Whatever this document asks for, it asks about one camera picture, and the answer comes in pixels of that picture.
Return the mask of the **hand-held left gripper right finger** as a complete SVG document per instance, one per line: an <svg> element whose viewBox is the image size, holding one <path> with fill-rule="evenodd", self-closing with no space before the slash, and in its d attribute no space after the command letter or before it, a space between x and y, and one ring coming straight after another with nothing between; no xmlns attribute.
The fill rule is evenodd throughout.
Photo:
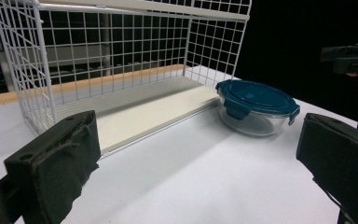
<svg viewBox="0 0 358 224"><path fill-rule="evenodd" d="M339 207L337 224L358 224L358 129L309 113L304 118L296 158Z"/></svg>

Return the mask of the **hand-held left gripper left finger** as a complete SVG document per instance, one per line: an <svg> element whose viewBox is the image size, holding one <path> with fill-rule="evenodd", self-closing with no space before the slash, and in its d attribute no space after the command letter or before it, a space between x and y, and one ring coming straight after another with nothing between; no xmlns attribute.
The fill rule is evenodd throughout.
<svg viewBox="0 0 358 224"><path fill-rule="evenodd" d="M7 159L12 221L60 224L101 157L94 111L62 119Z"/></svg>

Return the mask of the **white wire shelf rack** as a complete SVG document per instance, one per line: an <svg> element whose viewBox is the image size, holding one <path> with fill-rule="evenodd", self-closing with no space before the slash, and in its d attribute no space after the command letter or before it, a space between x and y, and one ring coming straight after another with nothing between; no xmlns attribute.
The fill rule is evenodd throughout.
<svg viewBox="0 0 358 224"><path fill-rule="evenodd" d="M110 154L212 106L254 0L0 0L0 39L34 133L96 113Z"/></svg>

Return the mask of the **glass container with blue lid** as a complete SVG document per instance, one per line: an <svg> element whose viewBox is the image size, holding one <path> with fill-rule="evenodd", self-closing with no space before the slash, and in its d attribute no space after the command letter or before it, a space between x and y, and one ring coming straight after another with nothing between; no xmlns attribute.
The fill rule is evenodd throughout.
<svg viewBox="0 0 358 224"><path fill-rule="evenodd" d="M292 125L300 106L288 94L266 84L231 79L215 87L218 115L232 130L253 137L277 134L284 123Z"/></svg>

